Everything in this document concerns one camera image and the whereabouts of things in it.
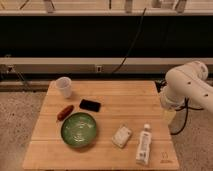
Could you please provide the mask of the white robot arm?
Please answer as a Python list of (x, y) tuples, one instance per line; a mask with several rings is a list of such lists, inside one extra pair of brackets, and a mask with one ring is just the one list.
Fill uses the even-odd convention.
[(201, 61), (170, 69), (165, 75), (166, 86), (159, 93), (162, 107), (176, 109), (189, 98), (213, 114), (213, 87), (206, 83), (207, 77), (208, 68)]

